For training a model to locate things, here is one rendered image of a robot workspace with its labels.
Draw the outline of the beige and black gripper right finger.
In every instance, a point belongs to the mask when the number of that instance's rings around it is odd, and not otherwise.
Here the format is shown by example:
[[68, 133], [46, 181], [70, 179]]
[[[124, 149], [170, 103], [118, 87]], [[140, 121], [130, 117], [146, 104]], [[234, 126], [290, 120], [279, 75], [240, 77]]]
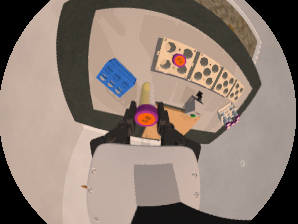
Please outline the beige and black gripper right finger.
[[175, 129], [174, 124], [170, 123], [169, 121], [168, 111], [164, 110], [163, 102], [158, 103], [157, 110], [157, 133], [161, 136], [160, 146], [187, 146], [194, 151], [198, 162], [201, 145], [197, 142], [187, 139], [183, 134]]

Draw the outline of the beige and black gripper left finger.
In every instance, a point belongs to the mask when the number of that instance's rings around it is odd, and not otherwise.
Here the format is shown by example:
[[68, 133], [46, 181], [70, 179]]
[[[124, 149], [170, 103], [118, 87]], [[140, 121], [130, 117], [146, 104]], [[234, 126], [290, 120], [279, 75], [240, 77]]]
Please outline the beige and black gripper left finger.
[[92, 157], [96, 148], [103, 143], [130, 144], [130, 135], [135, 132], [136, 109], [136, 102], [131, 101], [129, 109], [126, 109], [125, 111], [123, 121], [120, 121], [116, 128], [106, 133], [105, 136], [100, 136], [90, 141]]

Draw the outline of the blue tube rack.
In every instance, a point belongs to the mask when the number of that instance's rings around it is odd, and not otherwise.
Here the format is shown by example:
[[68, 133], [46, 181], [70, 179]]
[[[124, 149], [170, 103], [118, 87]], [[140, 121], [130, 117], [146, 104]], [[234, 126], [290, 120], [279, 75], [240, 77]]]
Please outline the blue tube rack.
[[[114, 60], [113, 60], [114, 59]], [[136, 78], [116, 59], [113, 58], [109, 60], [104, 67], [101, 69], [99, 74], [97, 75], [97, 79], [103, 83], [108, 89], [110, 89], [114, 94], [116, 94], [119, 98], [123, 96], [130, 88], [135, 85]], [[116, 65], [116, 66], [114, 66]], [[121, 67], [122, 66], [122, 67]], [[113, 67], [113, 68], [112, 68]], [[124, 69], [125, 70], [124, 70]], [[120, 70], [119, 70], [120, 69]], [[107, 71], [107, 72], [106, 72]], [[107, 77], [105, 77], [107, 76]], [[116, 75], [117, 74], [117, 75]], [[103, 77], [106, 81], [100, 79], [100, 76]], [[118, 77], [119, 76], [119, 77]], [[131, 77], [132, 76], [132, 77]], [[115, 78], [115, 79], [114, 79]], [[121, 79], [122, 78], [122, 79]], [[120, 80], [121, 79], [121, 80]], [[120, 80], [120, 81], [118, 81]], [[131, 82], [131, 81], [132, 82]], [[112, 82], [114, 83], [112, 83]], [[113, 87], [108, 86], [108, 83]], [[122, 90], [120, 90], [119, 88]], [[118, 90], [121, 94], [118, 94], [116, 91]]]

